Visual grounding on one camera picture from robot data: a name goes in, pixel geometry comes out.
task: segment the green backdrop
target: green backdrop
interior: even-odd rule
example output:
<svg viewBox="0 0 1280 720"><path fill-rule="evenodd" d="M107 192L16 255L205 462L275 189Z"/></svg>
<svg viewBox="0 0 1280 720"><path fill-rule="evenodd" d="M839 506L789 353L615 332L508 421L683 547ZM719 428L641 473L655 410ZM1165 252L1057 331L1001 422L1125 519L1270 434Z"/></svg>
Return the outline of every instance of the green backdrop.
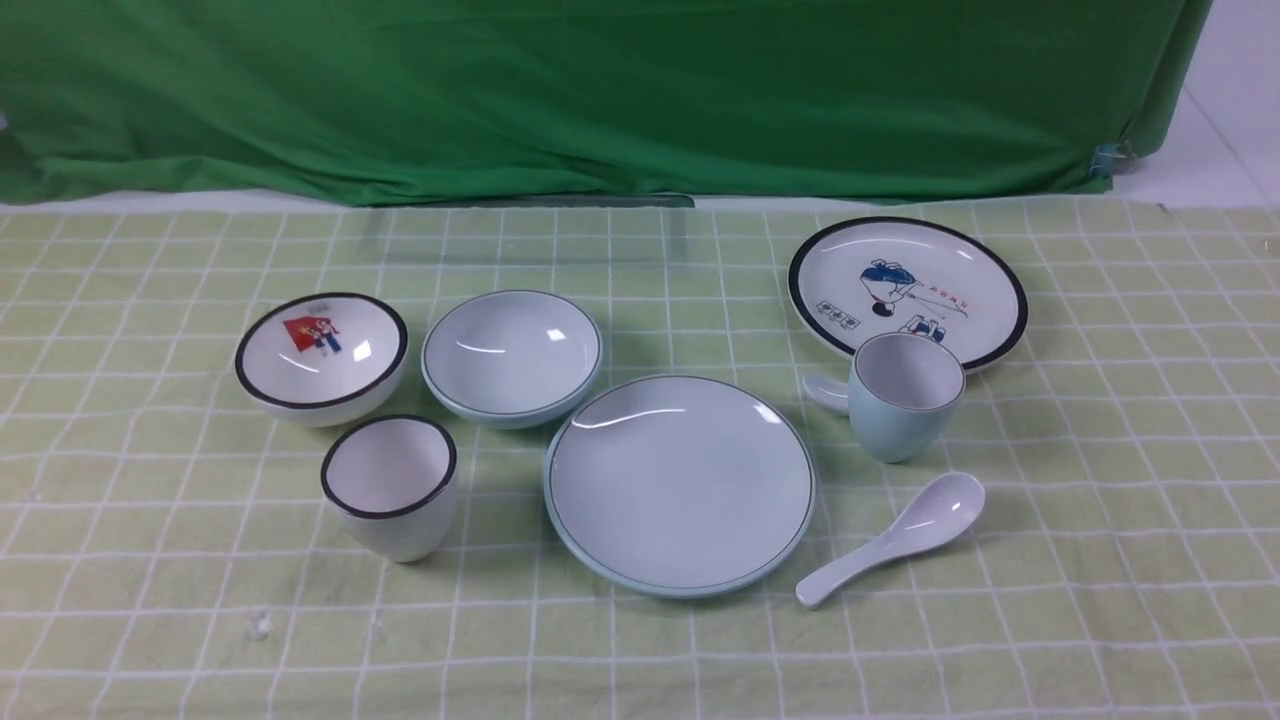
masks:
<svg viewBox="0 0 1280 720"><path fill-rule="evenodd" d="M1210 0L0 0L0 201L1097 191Z"/></svg>

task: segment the printed decoration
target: printed decoration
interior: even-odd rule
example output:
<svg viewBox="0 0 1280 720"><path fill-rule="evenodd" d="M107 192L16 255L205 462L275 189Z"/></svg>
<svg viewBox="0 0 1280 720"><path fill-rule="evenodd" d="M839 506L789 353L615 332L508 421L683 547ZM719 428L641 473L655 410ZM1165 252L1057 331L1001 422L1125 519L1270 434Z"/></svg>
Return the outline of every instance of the printed decoration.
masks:
<svg viewBox="0 0 1280 720"><path fill-rule="evenodd" d="M835 306L827 300L823 300L822 302L818 304L818 311L831 318L832 323L836 323L837 325L840 325L842 329L846 331L851 331L858 325L863 324L861 320L850 315L849 313L845 313L844 310Z"/></svg>
<svg viewBox="0 0 1280 720"><path fill-rule="evenodd" d="M298 352L306 352L312 347L320 351L320 356L328 356L329 352L342 352L342 345L338 343L338 328L334 327L333 320L329 318L317 318L315 315L303 315L302 318L294 318L292 320L284 320L284 329L289 333L293 340L293 346Z"/></svg>
<svg viewBox="0 0 1280 720"><path fill-rule="evenodd" d="M948 313L969 316L969 304L938 286L925 287L900 263L872 260L858 278L872 297L872 313L881 318L892 318L897 305L913 301L913 316L899 328L899 332L927 337L942 342L947 329L941 322Z"/></svg>

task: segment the bowl rim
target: bowl rim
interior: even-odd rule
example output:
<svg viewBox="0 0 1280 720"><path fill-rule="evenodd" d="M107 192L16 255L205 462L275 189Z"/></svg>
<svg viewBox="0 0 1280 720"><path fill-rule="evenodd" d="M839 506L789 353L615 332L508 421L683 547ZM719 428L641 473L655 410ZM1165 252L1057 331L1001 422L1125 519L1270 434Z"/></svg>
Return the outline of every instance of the bowl rim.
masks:
<svg viewBox="0 0 1280 720"><path fill-rule="evenodd" d="M372 382L361 387L360 389L348 392L347 395L343 395L342 397L335 397L333 400L321 400L317 402L296 402L292 400L280 400L278 397L271 397L270 395L266 395L265 392L259 389L257 386L250 382L248 375L244 373L244 351L248 348L250 338L253 337L257 333L257 331L260 331L262 325L266 324L268 320L275 318L280 313L284 313L291 307L297 307L298 305L303 305L306 302L315 302L316 300L324 300L329 297L339 297L346 300L364 300L374 305L387 315L389 315L390 319L396 323L396 332L399 336L396 347L396 357L392 359L390 364L387 365L387 369L383 370L381 374L379 374L376 378L374 378ZM408 354L408 325L404 324L404 318L401 318L399 313L397 313L394 307L383 302L381 300L378 300L376 297L364 295L360 292L317 292L314 295L307 295L303 297L298 297L296 300L291 300L283 305L273 307L265 315L259 318L257 322L250 325L247 331L244 331L244 334L241 336L239 345L236 347L236 379L239 380L239 384L241 387L244 388L244 392L250 393L251 396L253 396L253 398L260 400L268 405L275 407L284 407L288 410L321 410L325 407L335 407L338 405L351 402L357 397L367 395L375 387L384 383L387 378L392 377L393 373L396 373L396 369L399 368L401 363L404 361L404 355L407 354Z"/></svg>
<svg viewBox="0 0 1280 720"><path fill-rule="evenodd" d="M460 402L457 398L449 396L449 393L447 393L443 389L440 389L440 387L434 380L431 380L431 373L428 369L428 363L426 363L426 348L430 347L431 338L435 337L435 331L439 329L439 327L442 324L444 324L444 322L448 320L449 316L453 315L454 313L457 313L458 310L466 307L467 305L470 305L472 302L476 302L476 301L483 300L485 297L493 297L495 295L544 295L544 296L550 297L553 300L558 300L558 301L563 302L564 305L568 305L570 309L572 309L573 311L576 311L579 315L582 315L584 318L586 318L586 322L591 325L591 331L595 333L595 361L591 364L591 369L586 373L586 378L584 378L582 382L577 384L577 387L575 387L572 391L562 395L561 397L557 397L554 401L548 402L545 405L541 405L539 407L531 407L529 410L518 410L518 411L515 411L515 413L492 413L492 411L488 411L488 410L480 410L480 409L472 407L472 406L470 406L470 405L467 405L465 402ZM484 295L477 295L475 297L471 297L471 299L467 299L467 300L462 301L461 304L458 304L457 307L453 307L452 310L449 310L448 313L445 313L444 315L442 315L440 319L436 320L434 325L431 325L431 331L429 333L426 333L426 340L422 341L422 350L421 350L421 352L419 352L419 366L420 366L420 369L422 372L422 379L426 382L428 387L431 388L431 392L435 393L435 396L442 402L448 404L448 405L453 405L456 407L461 407L462 410L465 410L467 413L472 413L472 414L475 414L475 415L477 415L480 418L500 418L500 419L516 419L516 418L524 418L524 416L530 416L530 415L538 415L539 413L545 413L548 410L558 407L566 400L571 400L573 397L577 397L584 391L586 391L591 386L593 382L595 382L596 373L599 372L600 365L603 363L604 363L604 337L600 334L600 325L599 325L599 323L595 322L595 318L593 318L590 313L588 313L586 310L582 310L582 307L580 307L572 300L570 300L567 297L563 297L563 296L559 296L559 295L556 295L554 292L547 292L547 291L543 291L543 290L521 290L521 288L515 288L515 290L495 290L493 292L486 292Z"/></svg>

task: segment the dinnerware set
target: dinnerware set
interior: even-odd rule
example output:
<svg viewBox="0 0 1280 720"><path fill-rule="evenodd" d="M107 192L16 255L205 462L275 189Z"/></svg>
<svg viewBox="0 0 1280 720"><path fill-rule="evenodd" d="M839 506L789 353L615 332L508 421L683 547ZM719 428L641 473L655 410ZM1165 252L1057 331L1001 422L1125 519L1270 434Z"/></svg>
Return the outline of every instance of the dinnerware set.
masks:
<svg viewBox="0 0 1280 720"><path fill-rule="evenodd" d="M850 360L846 383L803 380L847 415L881 462L922 452L946 428L966 373L1020 338L1027 299L1012 272L966 236L919 220L868 218L818 232L796 252L790 295L805 325ZM236 374L273 416L306 427L353 423L403 378L404 320L374 297L330 292L259 319ZM562 420L541 491L561 541L589 569L636 592L707 597L749 585L803 539L817 477L800 434L750 392L663 374L588 398L604 359L596 322L563 297L498 291L444 314L419 369L454 415L500 430ZM361 421L333 443L320 486L370 551L412 562L438 548L458 502L458 451L415 415ZM950 473L884 536L796 588L817 606L869 566L950 542L982 511L982 486Z"/></svg>

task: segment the green cloth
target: green cloth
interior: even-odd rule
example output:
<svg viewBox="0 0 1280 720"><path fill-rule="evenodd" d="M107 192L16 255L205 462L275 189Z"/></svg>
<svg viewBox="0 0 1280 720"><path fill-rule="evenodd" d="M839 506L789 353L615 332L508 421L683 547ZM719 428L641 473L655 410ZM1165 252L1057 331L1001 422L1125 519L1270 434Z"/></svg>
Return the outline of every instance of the green cloth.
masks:
<svg viewBox="0 0 1280 720"><path fill-rule="evenodd" d="M0 201L1100 191L1098 146L1160 146L1208 5L9 1Z"/></svg>
<svg viewBox="0 0 1280 720"><path fill-rule="evenodd" d="M796 320L786 266L847 214L0 214L0 707L14 720L1267 717L1280 210L1047 197L895 211L973 233L1030 307L1014 351L969 377L942 439L900 465L870 461L847 419L800 391L849 361ZM415 359L457 304L521 287L600 324L595 391L695 374L796 428L819 502L782 566L726 597L663 602L570 555L540 492L556 424L476 428L433 398ZM457 443L458 510L421 562L383 562L325 510L320 464L342 428L274 423L236 382L239 334L316 290L403 315L411 366L378 414L428 416ZM952 469L988 491L972 534L814 611L796 602L800 578Z"/></svg>

